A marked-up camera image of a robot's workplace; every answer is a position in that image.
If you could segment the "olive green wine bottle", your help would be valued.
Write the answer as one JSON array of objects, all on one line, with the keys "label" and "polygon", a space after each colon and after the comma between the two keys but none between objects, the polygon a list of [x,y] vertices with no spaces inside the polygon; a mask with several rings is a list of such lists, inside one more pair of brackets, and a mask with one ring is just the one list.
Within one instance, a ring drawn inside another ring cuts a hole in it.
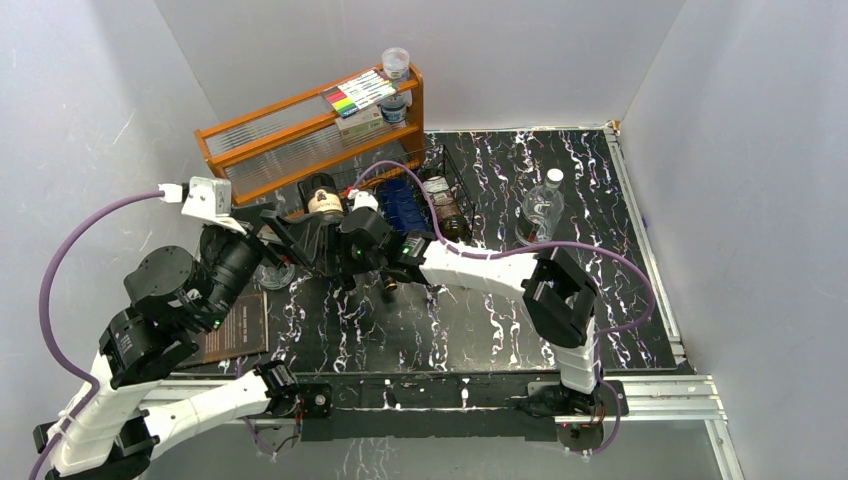
[{"label": "olive green wine bottle", "polygon": [[470,226],[446,178],[442,175],[428,174],[423,186],[435,208],[442,235],[452,242],[470,241],[472,238]]}]

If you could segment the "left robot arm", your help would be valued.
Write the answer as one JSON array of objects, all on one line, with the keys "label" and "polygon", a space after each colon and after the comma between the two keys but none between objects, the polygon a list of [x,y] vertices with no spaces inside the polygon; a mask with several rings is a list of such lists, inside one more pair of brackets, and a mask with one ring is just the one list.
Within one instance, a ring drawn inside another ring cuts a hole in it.
[{"label": "left robot arm", "polygon": [[134,479],[176,445],[230,421],[327,413],[311,399],[322,386],[300,385],[281,360],[258,364],[231,382],[167,405],[144,405],[145,397],[197,352],[195,336],[225,323],[255,270],[281,263],[282,253],[259,238],[262,227],[282,224],[270,204],[237,208],[233,227],[206,222],[196,253],[164,246],[144,257],[125,277],[129,303],[107,324],[88,370],[61,351],[51,322],[58,268],[87,230],[133,203],[133,197],[115,201],[81,222],[57,249],[42,279],[38,309],[44,342],[82,387],[55,421],[34,429],[38,457],[32,477]]}]

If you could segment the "clear bottle white cap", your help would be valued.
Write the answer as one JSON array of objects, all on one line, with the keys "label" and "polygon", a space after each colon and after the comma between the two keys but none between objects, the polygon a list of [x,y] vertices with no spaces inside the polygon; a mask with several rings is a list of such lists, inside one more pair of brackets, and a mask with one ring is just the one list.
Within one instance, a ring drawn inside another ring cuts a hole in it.
[{"label": "clear bottle white cap", "polygon": [[517,240],[523,245],[552,240],[564,211],[564,196],[560,191],[563,179],[562,170],[551,168],[544,181],[526,193],[515,228]]}]

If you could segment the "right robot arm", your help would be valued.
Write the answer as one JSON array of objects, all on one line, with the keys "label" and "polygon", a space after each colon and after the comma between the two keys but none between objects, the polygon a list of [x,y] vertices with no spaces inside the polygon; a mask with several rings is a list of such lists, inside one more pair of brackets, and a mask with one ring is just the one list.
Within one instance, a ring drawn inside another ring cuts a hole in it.
[{"label": "right robot arm", "polygon": [[529,392],[520,409],[539,417],[601,414],[598,287],[563,248],[473,249],[431,232],[402,233],[368,208],[310,216],[304,243],[309,267],[341,282],[376,271],[402,283],[462,287],[523,304],[550,345],[559,381]]}]

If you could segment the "blue glass bottle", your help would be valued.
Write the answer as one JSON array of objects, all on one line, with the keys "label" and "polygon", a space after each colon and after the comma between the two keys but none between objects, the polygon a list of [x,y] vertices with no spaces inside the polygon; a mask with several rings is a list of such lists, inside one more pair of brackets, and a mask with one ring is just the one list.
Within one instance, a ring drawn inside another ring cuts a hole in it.
[{"label": "blue glass bottle", "polygon": [[378,195],[383,213],[393,228],[404,234],[430,230],[430,223],[407,180],[399,177],[385,180],[378,188]]}]

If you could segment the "dark green wine bottle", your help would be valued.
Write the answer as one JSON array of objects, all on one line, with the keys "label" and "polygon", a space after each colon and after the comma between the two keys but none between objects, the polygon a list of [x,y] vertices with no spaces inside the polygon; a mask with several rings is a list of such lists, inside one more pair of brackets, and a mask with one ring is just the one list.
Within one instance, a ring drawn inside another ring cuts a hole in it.
[{"label": "dark green wine bottle", "polygon": [[333,177],[318,172],[304,178],[299,184],[304,210],[308,214],[322,214],[328,219],[341,220],[344,207]]}]

